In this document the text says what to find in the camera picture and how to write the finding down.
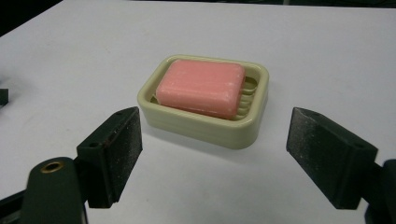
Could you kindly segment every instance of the soap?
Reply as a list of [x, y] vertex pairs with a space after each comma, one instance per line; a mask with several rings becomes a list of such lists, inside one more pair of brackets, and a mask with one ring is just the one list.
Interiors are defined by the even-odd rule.
[[220, 119], [232, 119], [238, 109], [245, 68], [239, 63], [176, 60], [157, 90], [160, 105]]

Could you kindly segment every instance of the beige soap dish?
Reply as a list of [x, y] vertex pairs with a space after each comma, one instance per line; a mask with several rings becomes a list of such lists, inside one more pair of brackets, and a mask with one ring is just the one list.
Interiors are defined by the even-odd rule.
[[[244, 66], [245, 83], [237, 115], [232, 120], [213, 118], [158, 104], [155, 91], [170, 64], [179, 59], [239, 63]], [[245, 148], [253, 144], [257, 138], [268, 97], [268, 80], [268, 71], [257, 63], [174, 55], [165, 59], [154, 71], [138, 93], [137, 102], [152, 127], [227, 148]]]

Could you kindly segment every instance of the white table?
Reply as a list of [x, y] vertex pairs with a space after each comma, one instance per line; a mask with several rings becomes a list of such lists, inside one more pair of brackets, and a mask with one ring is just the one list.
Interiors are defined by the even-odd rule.
[[269, 101], [257, 141], [230, 150], [147, 125], [119, 203], [90, 223], [364, 223], [336, 210], [286, 151], [291, 110], [318, 111], [396, 158], [396, 9], [73, 1], [0, 38], [0, 198], [30, 170], [137, 105], [173, 54], [260, 63]]

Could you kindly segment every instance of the pink soap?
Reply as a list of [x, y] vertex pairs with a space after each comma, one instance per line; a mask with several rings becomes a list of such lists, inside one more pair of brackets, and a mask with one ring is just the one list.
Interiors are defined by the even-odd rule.
[[156, 90], [160, 105], [221, 119], [236, 115], [245, 69], [239, 63], [174, 61]]

